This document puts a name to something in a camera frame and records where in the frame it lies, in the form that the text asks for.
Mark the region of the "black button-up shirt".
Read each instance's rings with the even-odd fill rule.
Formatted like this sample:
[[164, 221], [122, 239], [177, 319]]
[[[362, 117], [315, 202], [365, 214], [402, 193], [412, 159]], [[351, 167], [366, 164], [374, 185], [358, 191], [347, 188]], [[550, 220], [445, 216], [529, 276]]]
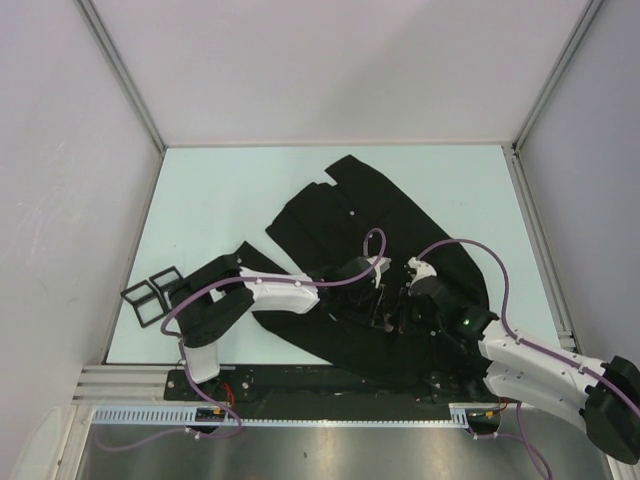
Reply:
[[[328, 182], [304, 187], [266, 230], [303, 272], [322, 278], [323, 268], [358, 256], [388, 257], [381, 284], [384, 314], [391, 315], [409, 280], [406, 264], [417, 257], [491, 311], [477, 264], [391, 180], [354, 156], [333, 163], [327, 174]], [[387, 333], [371, 328], [368, 318], [333, 315], [322, 306], [303, 315], [256, 312], [255, 319], [282, 340], [358, 375], [413, 379], [441, 372], [481, 380], [464, 372], [460, 355], [447, 352], [445, 339], [427, 329]]]

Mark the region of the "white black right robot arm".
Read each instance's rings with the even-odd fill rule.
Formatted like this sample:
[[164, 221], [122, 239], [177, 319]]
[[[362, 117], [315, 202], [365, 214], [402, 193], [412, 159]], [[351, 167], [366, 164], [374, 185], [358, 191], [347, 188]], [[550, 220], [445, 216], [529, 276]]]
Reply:
[[509, 331], [493, 312], [467, 297], [429, 264], [411, 261], [402, 290], [402, 327], [441, 335], [460, 355], [463, 393], [520, 400], [582, 430], [606, 455], [639, 461], [639, 369], [614, 356], [586, 357]]

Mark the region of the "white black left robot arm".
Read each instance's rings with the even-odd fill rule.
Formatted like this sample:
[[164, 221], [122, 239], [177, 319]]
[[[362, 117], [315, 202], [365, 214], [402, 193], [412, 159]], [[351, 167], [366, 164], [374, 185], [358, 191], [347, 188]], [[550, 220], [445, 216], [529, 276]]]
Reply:
[[378, 287], [391, 260], [358, 256], [333, 270], [328, 279], [307, 274], [275, 274], [241, 266], [232, 255], [211, 261], [169, 287], [178, 322], [181, 354], [188, 370], [186, 387], [197, 398], [214, 397], [221, 387], [217, 341], [247, 312], [303, 315], [327, 305], [348, 287]]

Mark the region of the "pink red round brooch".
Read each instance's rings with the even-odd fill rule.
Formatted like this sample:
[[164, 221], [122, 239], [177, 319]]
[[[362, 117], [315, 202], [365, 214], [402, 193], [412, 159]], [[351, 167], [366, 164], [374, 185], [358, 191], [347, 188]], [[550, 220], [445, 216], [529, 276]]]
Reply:
[[384, 330], [387, 333], [390, 333], [394, 330], [394, 325], [391, 323], [391, 315], [390, 314], [384, 314], [383, 315], [383, 321], [384, 321]]

